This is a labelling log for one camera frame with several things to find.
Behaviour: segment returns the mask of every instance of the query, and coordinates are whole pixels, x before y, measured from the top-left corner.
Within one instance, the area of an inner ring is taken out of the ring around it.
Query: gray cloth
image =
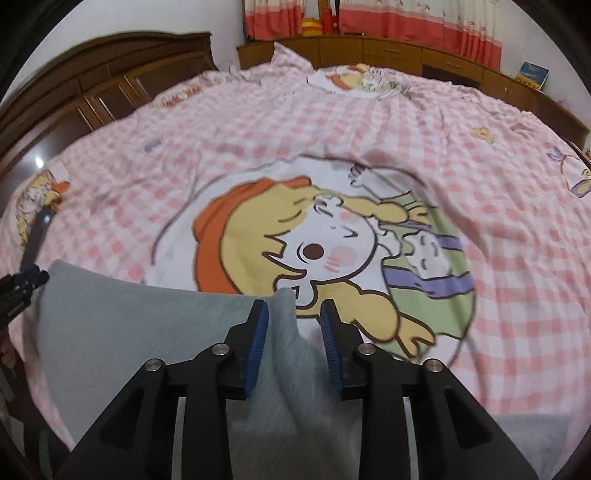
[[[35,337],[53,401],[76,440],[147,359],[195,357],[244,322],[255,300],[125,283],[61,261],[50,277],[33,309]],[[326,360],[298,334],[293,292],[264,300],[270,323],[256,390],[227,404],[236,480],[356,479],[361,402],[341,402],[330,389]],[[549,479],[565,422],[497,420]]]

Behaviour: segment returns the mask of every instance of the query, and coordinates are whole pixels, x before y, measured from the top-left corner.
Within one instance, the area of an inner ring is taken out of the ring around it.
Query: brown cartoon eye
[[[322,245],[319,244],[310,244],[306,245],[301,253],[308,260],[318,260],[324,255],[324,248],[322,248]]]

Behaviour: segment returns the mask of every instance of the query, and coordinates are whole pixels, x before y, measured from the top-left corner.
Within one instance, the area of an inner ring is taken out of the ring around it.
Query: silver bolt
[[[230,347],[225,343],[216,343],[212,347],[212,352],[214,355],[226,355],[230,351]]]
[[[439,373],[441,370],[443,370],[443,363],[441,360],[437,360],[436,358],[431,358],[430,360],[427,360],[425,362],[425,367],[427,367],[427,370],[429,370],[430,372],[433,373]]]
[[[361,355],[373,355],[375,353],[375,345],[373,343],[362,343],[357,347],[357,351]]]
[[[158,359],[158,358],[153,358],[152,360],[148,360],[145,364],[144,364],[144,368],[148,371],[148,372],[157,372],[158,370],[160,370],[160,367],[162,367],[162,360]]]

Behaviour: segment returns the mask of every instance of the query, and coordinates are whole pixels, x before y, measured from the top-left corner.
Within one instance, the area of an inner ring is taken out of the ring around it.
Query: pink checkered bed sheet
[[[302,155],[402,168],[460,230],[474,279],[475,316],[453,372],[493,415],[568,418],[563,463],[591,423],[591,173],[531,113],[388,72],[411,86],[410,98],[337,95],[311,86],[311,65],[278,46],[270,64],[209,72],[165,92],[49,163],[67,168],[70,188],[38,263],[60,258],[137,283],[172,218],[225,174]],[[170,107],[194,85],[202,89]],[[22,255],[8,216],[0,277]],[[34,400],[73,447],[24,325],[13,322],[10,333]]]

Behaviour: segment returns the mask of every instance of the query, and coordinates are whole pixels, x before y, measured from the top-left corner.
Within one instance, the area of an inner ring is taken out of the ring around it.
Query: wooden headboard
[[[0,106],[0,214],[38,165],[213,63],[210,33],[127,32],[73,47]]]

